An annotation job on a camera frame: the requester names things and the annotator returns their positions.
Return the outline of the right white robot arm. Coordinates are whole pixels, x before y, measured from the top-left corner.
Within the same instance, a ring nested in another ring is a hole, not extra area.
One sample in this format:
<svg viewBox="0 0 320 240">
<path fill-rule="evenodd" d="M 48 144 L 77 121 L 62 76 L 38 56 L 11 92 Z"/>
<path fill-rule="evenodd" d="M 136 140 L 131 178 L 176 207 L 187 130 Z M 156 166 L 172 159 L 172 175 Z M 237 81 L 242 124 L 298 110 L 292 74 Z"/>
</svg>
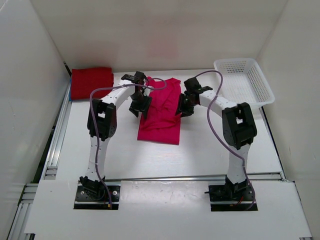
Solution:
<svg viewBox="0 0 320 240">
<path fill-rule="evenodd" d="M 225 149 L 229 151 L 228 170 L 223 186 L 215 187 L 209 193 L 221 200 L 237 200 L 248 190 L 250 183 L 247 174 L 248 153 L 257 127 L 251 107 L 248 103 L 234 103 L 219 96 L 209 86 L 201 86 L 196 77 L 184 82 L 185 91 L 180 94 L 176 114 L 189 117 L 194 113 L 195 106 L 207 108 L 209 127 Z M 221 139 L 210 120 L 213 112 L 221 117 Z"/>
</svg>

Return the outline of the blue t shirt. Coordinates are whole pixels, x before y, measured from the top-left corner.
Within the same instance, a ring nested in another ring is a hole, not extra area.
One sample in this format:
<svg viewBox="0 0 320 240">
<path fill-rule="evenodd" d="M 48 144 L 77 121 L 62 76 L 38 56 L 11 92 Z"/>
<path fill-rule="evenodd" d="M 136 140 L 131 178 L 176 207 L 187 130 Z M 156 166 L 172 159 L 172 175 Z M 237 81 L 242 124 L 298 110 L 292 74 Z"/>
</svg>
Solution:
<svg viewBox="0 0 320 240">
<path fill-rule="evenodd" d="M 72 102 L 71 92 L 72 92 L 72 77 L 69 78 L 69 91 L 68 91 L 68 101 L 69 102 Z"/>
</svg>

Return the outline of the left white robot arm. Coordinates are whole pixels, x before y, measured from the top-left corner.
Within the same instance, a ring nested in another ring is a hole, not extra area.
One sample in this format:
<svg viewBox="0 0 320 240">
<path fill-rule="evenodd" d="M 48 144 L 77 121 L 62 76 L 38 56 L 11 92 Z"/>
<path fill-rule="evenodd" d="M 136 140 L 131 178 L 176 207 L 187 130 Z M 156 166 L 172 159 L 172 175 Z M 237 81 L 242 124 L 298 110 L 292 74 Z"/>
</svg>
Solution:
<svg viewBox="0 0 320 240">
<path fill-rule="evenodd" d="M 152 89 L 148 86 L 148 78 L 143 72 L 137 71 L 134 75 L 122 76 L 118 86 L 98 88 L 89 97 L 87 128 L 90 154 L 86 173 L 79 181 L 94 201 L 112 203 L 112 192 L 105 182 L 105 160 L 108 144 L 117 130 L 117 109 L 131 98 L 129 111 L 136 117 L 141 113 L 146 118 L 152 102 L 152 97 L 145 93 L 146 89 Z M 106 102 L 93 99 L 95 93 L 104 90 L 111 90 Z"/>
</svg>

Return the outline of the dark red t shirt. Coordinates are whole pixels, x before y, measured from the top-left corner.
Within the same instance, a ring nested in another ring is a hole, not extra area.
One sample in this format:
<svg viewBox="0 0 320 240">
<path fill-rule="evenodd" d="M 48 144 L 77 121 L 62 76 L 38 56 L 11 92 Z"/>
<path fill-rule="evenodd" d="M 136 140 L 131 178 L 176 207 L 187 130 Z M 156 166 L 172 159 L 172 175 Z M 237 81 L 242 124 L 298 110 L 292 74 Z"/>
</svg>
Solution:
<svg viewBox="0 0 320 240">
<path fill-rule="evenodd" d="M 71 77 L 72 101 L 88 100 L 93 90 L 114 85 L 114 74 L 110 67 L 72 69 Z"/>
</svg>

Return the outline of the pink t shirt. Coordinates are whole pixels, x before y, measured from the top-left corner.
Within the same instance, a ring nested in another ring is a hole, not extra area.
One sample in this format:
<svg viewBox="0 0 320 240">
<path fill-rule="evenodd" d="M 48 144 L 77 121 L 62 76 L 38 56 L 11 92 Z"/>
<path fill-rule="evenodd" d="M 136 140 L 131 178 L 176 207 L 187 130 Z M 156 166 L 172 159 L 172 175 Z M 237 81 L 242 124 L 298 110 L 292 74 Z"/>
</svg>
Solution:
<svg viewBox="0 0 320 240">
<path fill-rule="evenodd" d="M 137 140 L 161 144 L 178 145 L 180 143 L 181 117 L 176 114 L 181 91 L 181 81 L 176 78 L 162 81 L 148 78 L 152 87 L 149 96 L 152 101 L 147 117 L 140 118 Z"/>
</svg>

